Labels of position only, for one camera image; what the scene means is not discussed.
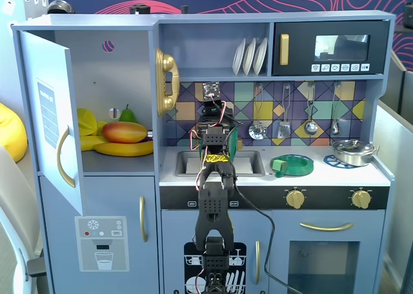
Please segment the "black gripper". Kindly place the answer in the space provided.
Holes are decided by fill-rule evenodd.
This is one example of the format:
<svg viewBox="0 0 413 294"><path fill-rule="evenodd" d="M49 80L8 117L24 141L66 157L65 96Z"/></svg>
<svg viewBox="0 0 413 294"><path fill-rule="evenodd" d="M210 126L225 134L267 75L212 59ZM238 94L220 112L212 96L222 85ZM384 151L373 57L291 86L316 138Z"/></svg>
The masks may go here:
<svg viewBox="0 0 413 294"><path fill-rule="evenodd" d="M219 81L211 81L202 84L203 87L203 101L220 101L221 90L219 87Z"/></svg>

